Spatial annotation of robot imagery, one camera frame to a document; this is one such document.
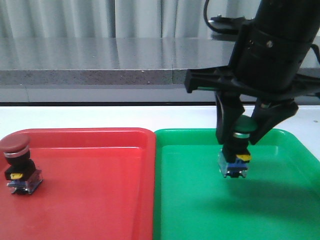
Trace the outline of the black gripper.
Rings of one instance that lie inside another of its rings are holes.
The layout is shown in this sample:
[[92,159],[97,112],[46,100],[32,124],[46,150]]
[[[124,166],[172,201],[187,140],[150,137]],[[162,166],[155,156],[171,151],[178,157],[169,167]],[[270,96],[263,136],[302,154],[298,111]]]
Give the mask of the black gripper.
[[257,128],[250,135],[250,143],[255,145],[273,127],[297,113],[299,107],[292,98],[319,92],[317,77],[299,74],[319,27],[317,0],[263,0],[255,18],[242,23],[229,64],[189,69],[186,91],[257,97],[251,115]]

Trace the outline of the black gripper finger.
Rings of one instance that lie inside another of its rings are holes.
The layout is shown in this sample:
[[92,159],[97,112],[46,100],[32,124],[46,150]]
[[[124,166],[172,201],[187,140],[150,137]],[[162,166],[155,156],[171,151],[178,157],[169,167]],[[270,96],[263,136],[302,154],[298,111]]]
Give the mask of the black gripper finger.
[[240,100],[240,94],[217,90],[215,92],[217,107],[217,122],[215,135],[217,141],[222,147],[222,153],[227,163],[235,163],[236,154],[228,143],[232,138],[232,132],[238,118],[244,113],[245,109]]

